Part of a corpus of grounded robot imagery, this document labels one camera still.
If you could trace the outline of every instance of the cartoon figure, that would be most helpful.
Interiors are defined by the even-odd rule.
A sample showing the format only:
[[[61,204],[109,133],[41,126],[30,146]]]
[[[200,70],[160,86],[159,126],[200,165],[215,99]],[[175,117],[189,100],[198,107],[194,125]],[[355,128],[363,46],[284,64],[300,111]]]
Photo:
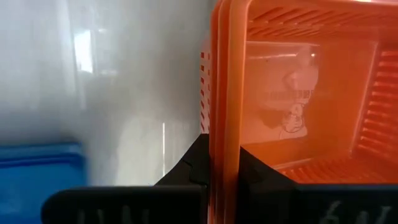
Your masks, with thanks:
[[[310,100],[310,94],[318,82],[318,71],[311,65],[312,57],[310,49],[304,47],[296,55],[298,65],[295,71],[286,74],[282,79],[285,89],[297,93],[297,95],[284,113],[279,139],[299,138],[307,135],[303,112],[305,105]]]

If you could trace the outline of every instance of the plastic basket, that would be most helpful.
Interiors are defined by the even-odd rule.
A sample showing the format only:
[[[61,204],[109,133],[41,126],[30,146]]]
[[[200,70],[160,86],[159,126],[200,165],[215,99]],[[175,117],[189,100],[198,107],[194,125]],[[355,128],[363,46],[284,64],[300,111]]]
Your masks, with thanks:
[[[210,151],[223,180],[215,217],[233,222],[241,146],[300,184],[398,183],[398,4],[219,6],[211,34]]]

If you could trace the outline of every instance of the glass surface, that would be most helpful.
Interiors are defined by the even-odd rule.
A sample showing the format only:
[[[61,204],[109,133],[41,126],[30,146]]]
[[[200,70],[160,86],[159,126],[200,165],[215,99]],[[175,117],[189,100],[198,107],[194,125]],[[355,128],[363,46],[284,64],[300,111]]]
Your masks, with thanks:
[[[154,184],[200,132],[212,2],[0,1],[0,143],[79,141],[92,184]]]

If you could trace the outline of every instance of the blue container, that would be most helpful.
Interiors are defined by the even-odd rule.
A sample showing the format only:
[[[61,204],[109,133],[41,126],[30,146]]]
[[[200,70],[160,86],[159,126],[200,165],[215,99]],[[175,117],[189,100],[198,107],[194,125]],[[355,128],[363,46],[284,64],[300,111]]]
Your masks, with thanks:
[[[39,224],[45,200],[86,185],[79,144],[0,147],[0,223]]]

